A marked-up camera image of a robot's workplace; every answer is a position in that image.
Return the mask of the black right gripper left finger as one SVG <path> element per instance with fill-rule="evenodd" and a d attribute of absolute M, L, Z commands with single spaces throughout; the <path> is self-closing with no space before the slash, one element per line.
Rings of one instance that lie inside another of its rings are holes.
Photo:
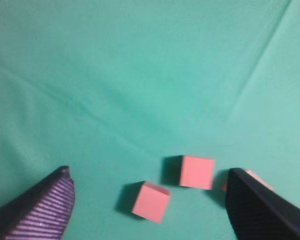
<path fill-rule="evenodd" d="M 0 207 L 0 240 L 60 240 L 75 198 L 69 167 L 58 167 Z"/>

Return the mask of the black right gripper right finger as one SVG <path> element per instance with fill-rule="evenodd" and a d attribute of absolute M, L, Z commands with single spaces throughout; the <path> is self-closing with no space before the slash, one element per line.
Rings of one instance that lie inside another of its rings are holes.
<path fill-rule="evenodd" d="M 239 240 L 300 240 L 300 208 L 242 168 L 228 171 L 225 208 Z"/>

